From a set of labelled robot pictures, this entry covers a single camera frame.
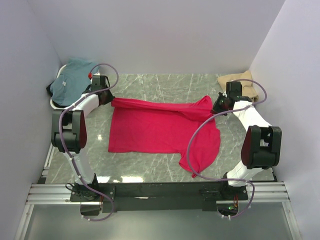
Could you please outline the teal blue t shirt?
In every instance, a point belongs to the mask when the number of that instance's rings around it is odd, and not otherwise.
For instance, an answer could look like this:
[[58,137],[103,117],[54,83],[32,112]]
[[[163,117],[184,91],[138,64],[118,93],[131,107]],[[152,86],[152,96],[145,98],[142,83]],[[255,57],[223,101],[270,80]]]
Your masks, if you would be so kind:
[[96,65],[96,62],[83,58],[71,57],[68,59],[64,74],[69,78],[68,86],[72,104],[81,97],[82,93],[91,84],[88,74],[95,74],[99,71]]

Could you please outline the white laundry basket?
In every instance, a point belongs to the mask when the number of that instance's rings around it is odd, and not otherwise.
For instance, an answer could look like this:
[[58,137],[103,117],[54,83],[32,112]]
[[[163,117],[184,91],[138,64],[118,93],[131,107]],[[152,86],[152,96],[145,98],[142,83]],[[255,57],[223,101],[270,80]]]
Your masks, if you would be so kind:
[[66,108],[72,104],[72,97],[68,86],[70,79],[65,75],[66,67],[67,65],[65,64],[59,69],[56,79],[51,83],[53,95],[50,100],[55,108]]

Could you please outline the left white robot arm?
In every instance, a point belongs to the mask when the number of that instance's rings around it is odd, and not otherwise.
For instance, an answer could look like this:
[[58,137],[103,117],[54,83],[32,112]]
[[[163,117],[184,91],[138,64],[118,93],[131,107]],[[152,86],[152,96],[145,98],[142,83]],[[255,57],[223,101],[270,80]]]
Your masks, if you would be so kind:
[[99,73],[88,75],[90,84],[71,105],[55,108],[52,113],[51,143],[61,152],[75,176],[75,183],[91,186],[97,181],[88,157],[83,153],[87,144],[86,117],[99,106],[115,98],[111,93],[109,78]]

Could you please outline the beige folded t shirt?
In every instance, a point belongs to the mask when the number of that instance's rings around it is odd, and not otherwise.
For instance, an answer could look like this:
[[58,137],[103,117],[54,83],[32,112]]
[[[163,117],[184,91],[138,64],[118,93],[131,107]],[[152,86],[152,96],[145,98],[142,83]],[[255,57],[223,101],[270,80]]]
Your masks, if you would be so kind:
[[227,74],[221,75],[217,78],[217,82],[219,83],[222,91],[226,91],[227,82],[231,82],[234,80],[240,80],[242,85],[242,95],[245,97],[249,97],[252,102],[257,102],[259,100],[259,95],[254,88],[254,84],[249,81],[252,80],[252,74],[249,70],[243,73],[234,73],[234,74]]

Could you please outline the aluminium frame rail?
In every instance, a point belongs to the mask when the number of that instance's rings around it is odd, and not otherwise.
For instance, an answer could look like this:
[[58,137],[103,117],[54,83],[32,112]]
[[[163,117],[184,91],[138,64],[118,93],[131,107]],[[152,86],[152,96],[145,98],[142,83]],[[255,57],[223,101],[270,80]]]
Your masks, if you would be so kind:
[[[285,203],[290,201],[284,182],[255,182],[254,203]],[[63,184],[32,184],[27,205],[68,205],[71,191]]]

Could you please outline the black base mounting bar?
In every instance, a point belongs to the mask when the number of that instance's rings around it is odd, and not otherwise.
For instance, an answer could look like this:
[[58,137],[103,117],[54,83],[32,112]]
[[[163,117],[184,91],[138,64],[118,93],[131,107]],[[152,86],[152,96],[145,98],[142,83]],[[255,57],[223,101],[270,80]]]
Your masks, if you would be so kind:
[[83,185],[72,187],[72,203],[102,203],[103,213],[119,211],[203,210],[216,211],[218,201],[248,200],[245,186],[226,182],[98,183],[94,186],[105,196]]

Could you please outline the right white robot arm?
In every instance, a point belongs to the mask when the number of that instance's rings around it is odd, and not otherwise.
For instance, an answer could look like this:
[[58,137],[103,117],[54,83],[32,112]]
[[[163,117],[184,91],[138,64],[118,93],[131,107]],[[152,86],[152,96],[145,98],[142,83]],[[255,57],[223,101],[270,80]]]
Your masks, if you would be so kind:
[[268,123],[255,108],[267,99],[266,90],[262,91],[264,99],[254,102],[243,93],[241,79],[228,81],[211,110],[218,116],[234,114],[246,130],[240,162],[225,174],[231,187],[244,186],[256,174],[277,166],[280,161],[282,130]]

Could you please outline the red t shirt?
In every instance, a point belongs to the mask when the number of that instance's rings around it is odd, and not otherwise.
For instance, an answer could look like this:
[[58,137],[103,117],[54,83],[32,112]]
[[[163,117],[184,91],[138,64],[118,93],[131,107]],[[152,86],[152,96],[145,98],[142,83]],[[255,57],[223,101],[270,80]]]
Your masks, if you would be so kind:
[[179,165],[201,173],[220,152],[221,133],[211,120],[212,99],[206,95],[193,103],[156,103],[115,98],[108,151],[180,154]]

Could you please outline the black garment in basket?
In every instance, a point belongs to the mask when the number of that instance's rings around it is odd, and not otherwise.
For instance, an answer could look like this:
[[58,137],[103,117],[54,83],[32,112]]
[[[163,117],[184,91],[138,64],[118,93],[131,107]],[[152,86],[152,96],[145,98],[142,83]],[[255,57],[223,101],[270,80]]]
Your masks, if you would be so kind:
[[47,92],[47,94],[49,95],[50,98],[53,96],[53,93],[52,93],[52,91],[51,91],[51,86],[52,86],[52,84],[49,84],[49,85],[46,87],[46,92]]

